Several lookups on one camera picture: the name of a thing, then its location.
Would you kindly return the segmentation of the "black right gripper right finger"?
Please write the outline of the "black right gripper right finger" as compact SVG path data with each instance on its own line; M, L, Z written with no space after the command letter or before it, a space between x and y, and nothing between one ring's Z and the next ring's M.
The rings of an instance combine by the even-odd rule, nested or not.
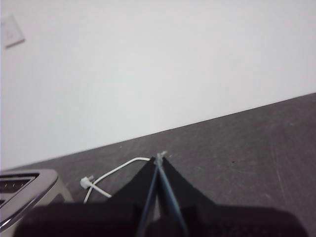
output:
M188 182L166 158L161 161L190 236L308 236L292 213L271 207L217 204Z

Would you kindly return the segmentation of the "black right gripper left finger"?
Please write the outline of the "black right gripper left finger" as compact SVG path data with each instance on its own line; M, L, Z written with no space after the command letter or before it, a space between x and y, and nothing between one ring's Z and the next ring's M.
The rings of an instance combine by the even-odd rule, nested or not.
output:
M52 203L33 208L19 223L16 237L135 236L155 172L151 158L107 201Z

